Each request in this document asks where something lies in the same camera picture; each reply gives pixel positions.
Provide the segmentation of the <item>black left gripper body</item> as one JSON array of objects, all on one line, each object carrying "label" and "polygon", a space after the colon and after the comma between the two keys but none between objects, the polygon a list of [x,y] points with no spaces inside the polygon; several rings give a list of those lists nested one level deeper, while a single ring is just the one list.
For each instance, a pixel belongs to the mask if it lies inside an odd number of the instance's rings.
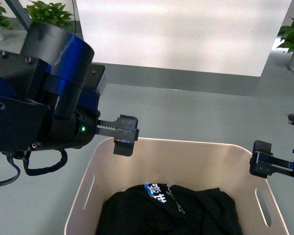
[{"label": "black left gripper body", "polygon": [[85,109],[76,109],[69,119],[49,118],[41,129],[40,149],[82,148],[94,138],[99,115],[99,111],[92,114]]}]

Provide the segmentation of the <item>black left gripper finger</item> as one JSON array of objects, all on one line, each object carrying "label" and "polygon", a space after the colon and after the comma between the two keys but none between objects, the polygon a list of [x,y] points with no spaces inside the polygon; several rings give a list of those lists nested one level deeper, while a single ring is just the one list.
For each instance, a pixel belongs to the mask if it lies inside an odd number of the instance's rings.
[{"label": "black left gripper finger", "polygon": [[114,154],[131,156],[139,136],[138,118],[120,115],[116,121],[98,120],[97,134],[114,139]]}]

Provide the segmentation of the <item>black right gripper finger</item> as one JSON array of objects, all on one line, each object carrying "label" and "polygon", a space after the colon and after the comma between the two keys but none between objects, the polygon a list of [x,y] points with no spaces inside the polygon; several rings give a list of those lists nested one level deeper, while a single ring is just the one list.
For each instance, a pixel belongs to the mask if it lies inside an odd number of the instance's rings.
[{"label": "black right gripper finger", "polygon": [[274,157],[271,153],[271,143],[264,141],[257,140],[254,142],[249,165],[249,173],[261,178],[267,178],[273,173],[294,176],[294,164]]}]

